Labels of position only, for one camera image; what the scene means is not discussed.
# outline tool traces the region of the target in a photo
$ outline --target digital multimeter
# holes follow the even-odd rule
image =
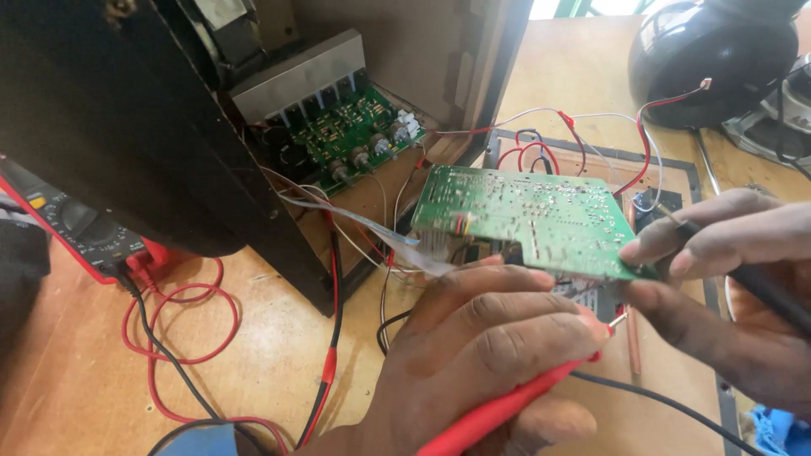
[[[102,272],[136,252],[149,251],[150,269],[164,265],[169,251],[119,225],[107,212],[71,198],[10,158],[0,155],[0,188],[54,235],[99,283],[115,283]]]

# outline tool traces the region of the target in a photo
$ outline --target printed circuit board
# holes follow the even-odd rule
[[[634,238],[602,179],[434,166],[411,222],[480,240],[521,243],[524,265],[604,279],[655,278],[620,261]]]
[[[291,129],[290,133],[297,144],[307,147],[312,160],[327,170],[319,185],[332,196],[346,187],[346,180],[351,182],[358,174],[371,172],[392,155],[410,147],[407,140],[396,140],[392,132],[398,118],[401,116],[397,108],[368,85],[364,91],[351,92],[346,99],[341,99],[340,105],[322,110],[314,121],[305,123],[300,129]],[[414,124],[414,121],[410,125],[406,122],[405,127]],[[410,138],[419,141],[423,136],[425,131],[419,128]],[[375,150],[373,139],[386,139],[390,153]],[[371,168],[355,160],[352,154],[358,148],[367,154]],[[335,168],[331,166],[339,166],[336,161],[345,165],[346,178],[336,179],[333,175]]]

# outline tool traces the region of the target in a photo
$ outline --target blue cloth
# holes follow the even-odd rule
[[[234,425],[189,429],[175,437],[157,456],[238,456]]]
[[[757,406],[749,416],[755,423],[755,445],[766,456],[811,456],[811,426],[792,413]]]

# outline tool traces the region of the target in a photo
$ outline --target black test probe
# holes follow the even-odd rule
[[[661,204],[658,208],[676,223],[676,233],[685,242],[703,230],[696,222],[677,220]],[[769,274],[761,266],[740,265],[727,275],[740,283],[754,297],[760,299],[788,324],[797,328],[807,338],[811,338],[811,310],[785,287],[771,280]]]

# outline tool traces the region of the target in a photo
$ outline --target wooden workbench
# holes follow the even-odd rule
[[[535,106],[552,106],[567,114],[633,115],[626,65],[641,20],[635,16],[531,22],[499,118]],[[811,27],[801,24],[800,30],[811,32]],[[804,39],[803,48],[811,50],[811,40]],[[509,127],[535,127],[545,136],[568,137],[563,124],[550,114],[528,115]],[[623,119],[583,119],[577,127],[594,145],[642,150],[635,127]],[[704,195],[709,196],[706,172],[691,139],[683,132],[651,130],[665,157],[698,164]],[[713,132],[706,134],[706,141],[723,188],[755,182],[786,200],[811,195],[811,183],[796,172],[741,152]],[[129,299],[114,286],[97,285],[60,244],[52,243],[51,251],[53,272],[0,373],[0,454],[143,455],[177,424],[160,415],[149,399],[146,360],[121,343],[121,320]],[[332,322],[250,249],[224,263],[222,288],[236,298],[241,312],[238,335],[214,360],[187,371],[222,414],[273,419],[290,432],[290,440],[296,439],[318,388]],[[206,282],[214,270],[211,260],[193,260],[165,288]],[[382,280],[382,273],[374,274],[346,304],[336,384],[318,432],[357,422],[371,400],[383,362],[375,343]],[[389,315],[411,307],[418,292],[391,281]],[[210,351],[225,336],[230,314],[222,302],[213,300],[184,309],[171,306],[162,322],[168,348],[178,356],[194,357]],[[717,419],[710,369],[665,345],[645,322],[640,338],[642,385]],[[630,381],[624,351],[624,343],[613,344],[605,360],[588,369]],[[157,383],[171,410],[204,417],[170,365],[158,365]],[[549,454],[587,454],[595,449],[626,456],[721,454],[721,440],[714,434],[647,399],[576,380],[566,381],[556,394],[582,400],[594,411],[600,432],[591,441],[560,445]]]

